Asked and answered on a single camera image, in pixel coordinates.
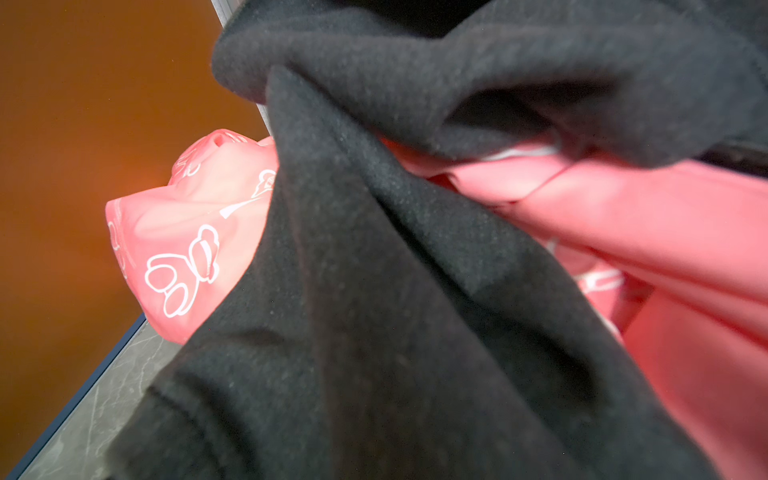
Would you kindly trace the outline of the pink floral cloth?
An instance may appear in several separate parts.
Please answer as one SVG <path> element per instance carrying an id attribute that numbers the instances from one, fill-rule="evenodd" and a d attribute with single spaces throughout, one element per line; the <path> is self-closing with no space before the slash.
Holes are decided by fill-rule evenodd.
<path id="1" fill-rule="evenodd" d="M 644 170 L 556 130 L 407 171 L 532 234 L 727 479 L 767 475 L 767 184 L 684 160 Z M 243 276 L 278 168 L 271 138 L 199 139 L 169 182 L 108 202 L 111 246 L 150 324 L 182 344 Z"/>

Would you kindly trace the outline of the black fleece cloth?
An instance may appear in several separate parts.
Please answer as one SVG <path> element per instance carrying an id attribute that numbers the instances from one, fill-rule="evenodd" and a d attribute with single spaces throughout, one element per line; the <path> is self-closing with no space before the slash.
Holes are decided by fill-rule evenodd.
<path id="1" fill-rule="evenodd" d="M 244 1 L 212 70 L 267 109 L 265 227 L 109 478 L 727 479 L 543 244 L 391 148 L 767 184 L 765 2 Z"/>

